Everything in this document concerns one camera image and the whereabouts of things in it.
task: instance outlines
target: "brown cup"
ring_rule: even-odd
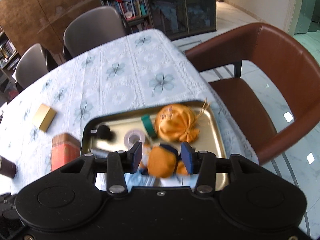
[[[0,156],[0,174],[9,178],[14,178],[16,175],[16,165],[6,158]]]

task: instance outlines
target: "floral tablecloth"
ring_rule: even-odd
[[[14,179],[0,175],[0,193],[18,192],[51,169],[52,138],[68,132],[81,140],[100,115],[187,100],[205,100],[215,113],[227,155],[258,162],[221,99],[159,30],[135,33],[92,49],[51,71],[4,109],[1,155],[17,165]],[[32,125],[41,103],[56,111],[46,133]]]

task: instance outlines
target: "green tape roll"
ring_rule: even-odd
[[[146,129],[148,135],[151,137],[151,138],[156,138],[157,137],[157,133],[155,131],[155,129],[153,129],[153,125],[152,125],[152,122],[150,120],[150,115],[148,114],[145,114],[141,117],[141,121],[144,125],[144,128]]]

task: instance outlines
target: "doorway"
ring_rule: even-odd
[[[320,0],[302,0],[293,37],[320,63]]]

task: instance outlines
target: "small gold box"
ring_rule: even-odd
[[[41,104],[38,111],[32,119],[32,123],[41,131],[46,132],[56,113],[57,112],[53,110],[50,106]]]

